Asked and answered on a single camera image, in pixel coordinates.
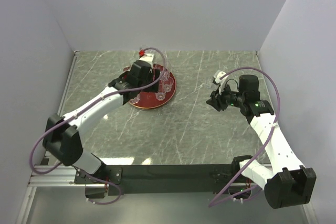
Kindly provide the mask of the clear faceted tumbler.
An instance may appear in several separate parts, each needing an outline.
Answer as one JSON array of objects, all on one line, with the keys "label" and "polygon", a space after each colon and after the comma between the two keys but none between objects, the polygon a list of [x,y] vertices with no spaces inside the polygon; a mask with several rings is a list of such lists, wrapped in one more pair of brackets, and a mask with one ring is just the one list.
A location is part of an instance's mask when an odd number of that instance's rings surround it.
[{"label": "clear faceted tumbler", "polygon": [[165,66],[160,65],[160,72],[162,73],[161,81],[167,81],[171,73],[171,64],[167,61]]},{"label": "clear faceted tumbler", "polygon": [[138,103],[139,101],[140,101],[139,98],[133,98],[133,99],[131,99],[131,100],[129,101],[129,103],[131,103],[131,104],[136,104],[136,103]]}]

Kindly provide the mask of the clear stemmed wine glass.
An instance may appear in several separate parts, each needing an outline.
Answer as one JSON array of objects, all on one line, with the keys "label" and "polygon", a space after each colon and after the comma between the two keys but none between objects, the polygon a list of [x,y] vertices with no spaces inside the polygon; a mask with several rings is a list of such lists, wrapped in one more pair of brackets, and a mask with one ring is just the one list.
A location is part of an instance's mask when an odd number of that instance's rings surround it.
[{"label": "clear stemmed wine glass", "polygon": [[131,69],[131,66],[126,66],[123,68],[123,71],[126,72],[126,71],[129,71]]}]

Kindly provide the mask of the tall clear champagne flute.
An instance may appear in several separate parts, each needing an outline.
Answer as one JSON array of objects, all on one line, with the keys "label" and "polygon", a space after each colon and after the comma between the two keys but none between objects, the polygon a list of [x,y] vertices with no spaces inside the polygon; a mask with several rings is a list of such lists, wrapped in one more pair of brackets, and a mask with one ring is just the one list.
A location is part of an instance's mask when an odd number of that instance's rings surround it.
[{"label": "tall clear champagne flute", "polygon": [[140,46],[139,48],[140,51],[146,51],[147,49],[148,49],[148,46],[146,45]]}]

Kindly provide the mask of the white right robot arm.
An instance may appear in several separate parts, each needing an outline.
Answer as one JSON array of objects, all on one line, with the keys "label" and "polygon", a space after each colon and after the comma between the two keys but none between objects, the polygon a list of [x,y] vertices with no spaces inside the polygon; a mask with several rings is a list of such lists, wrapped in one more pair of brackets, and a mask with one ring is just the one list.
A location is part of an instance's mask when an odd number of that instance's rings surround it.
[{"label": "white right robot arm", "polygon": [[267,203],[273,209],[309,203],[316,173],[313,168],[306,168],[295,155],[276,122],[272,106],[260,98],[258,77],[241,75],[237,91],[231,90],[227,78],[223,71],[213,75],[212,82],[217,89],[206,103],[217,111],[224,111],[229,106],[239,108],[258,135],[271,168],[258,163],[256,156],[235,157],[231,168],[232,178],[219,194],[223,194],[234,181],[242,182],[249,178],[264,191]]}]

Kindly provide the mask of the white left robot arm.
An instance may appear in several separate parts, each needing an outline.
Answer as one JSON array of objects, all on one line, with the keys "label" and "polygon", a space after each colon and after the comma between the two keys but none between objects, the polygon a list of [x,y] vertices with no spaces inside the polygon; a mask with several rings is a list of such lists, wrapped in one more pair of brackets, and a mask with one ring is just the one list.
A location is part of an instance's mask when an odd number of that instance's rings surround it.
[{"label": "white left robot arm", "polygon": [[81,107],[47,121],[43,147],[65,166],[87,172],[93,183],[100,183],[106,176],[104,163],[91,152],[83,149],[81,136],[104,115],[125,105],[141,91],[157,92],[160,69],[137,60],[131,69],[112,80],[95,98]]}]

